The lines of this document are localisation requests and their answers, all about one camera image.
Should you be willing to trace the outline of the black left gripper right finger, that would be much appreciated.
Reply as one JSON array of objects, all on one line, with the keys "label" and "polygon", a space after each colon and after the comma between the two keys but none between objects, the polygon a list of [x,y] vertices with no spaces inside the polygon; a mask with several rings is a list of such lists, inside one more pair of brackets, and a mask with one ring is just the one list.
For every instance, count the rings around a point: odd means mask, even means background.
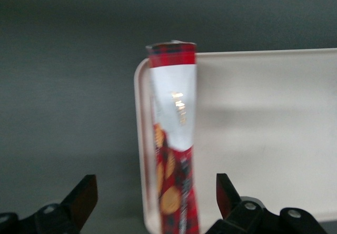
[{"label": "black left gripper right finger", "polygon": [[222,219],[208,233],[255,233],[263,216],[263,208],[254,201],[243,200],[227,174],[216,175],[216,201]]}]

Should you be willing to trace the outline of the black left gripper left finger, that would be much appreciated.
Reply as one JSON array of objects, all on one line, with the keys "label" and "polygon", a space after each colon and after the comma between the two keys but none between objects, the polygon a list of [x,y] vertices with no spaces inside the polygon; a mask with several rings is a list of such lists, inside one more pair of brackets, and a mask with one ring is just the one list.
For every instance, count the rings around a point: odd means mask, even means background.
[{"label": "black left gripper left finger", "polygon": [[37,233],[80,233],[98,201],[96,175],[86,175],[59,204],[34,214]]}]

